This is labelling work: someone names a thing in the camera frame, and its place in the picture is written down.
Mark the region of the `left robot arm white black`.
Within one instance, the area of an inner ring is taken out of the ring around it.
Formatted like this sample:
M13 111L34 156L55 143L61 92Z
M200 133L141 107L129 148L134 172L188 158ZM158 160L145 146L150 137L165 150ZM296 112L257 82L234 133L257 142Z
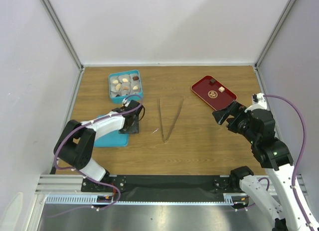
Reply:
M57 170L75 169L92 180L98 191L105 191L111 183L108 170L93 158L94 143L97 139L120 131L128 132L144 113L142 103L124 100L119 108L90 121L70 120L64 127L54 150L54 166Z

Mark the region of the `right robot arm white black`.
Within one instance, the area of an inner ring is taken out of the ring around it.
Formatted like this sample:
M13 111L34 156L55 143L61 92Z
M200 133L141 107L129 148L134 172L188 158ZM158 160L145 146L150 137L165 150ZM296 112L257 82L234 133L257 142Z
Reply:
M275 231L317 231L319 223L297 186L291 153L285 143L275 137L276 123L267 102L254 99L251 106L245 107L233 101L212 115L218 124L226 121L229 131L249 141L253 156L265 169L278 199L261 187L246 166L231 171L230 188L252 198Z

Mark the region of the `metal tongs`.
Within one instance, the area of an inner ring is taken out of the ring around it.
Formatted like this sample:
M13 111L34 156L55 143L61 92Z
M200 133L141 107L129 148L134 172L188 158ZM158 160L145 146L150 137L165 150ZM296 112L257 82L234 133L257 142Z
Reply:
M169 141L180 117L183 104L183 97L180 97L176 103L163 103L162 98L158 98L159 130L163 143Z

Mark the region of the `blue tin lid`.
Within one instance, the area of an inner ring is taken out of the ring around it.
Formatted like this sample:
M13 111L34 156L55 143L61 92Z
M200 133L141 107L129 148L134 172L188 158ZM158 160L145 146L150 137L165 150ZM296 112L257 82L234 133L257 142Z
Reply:
M124 124L122 116L112 116L98 121L96 125L96 136L94 147L125 147L129 142L128 134L121 134L119 130Z

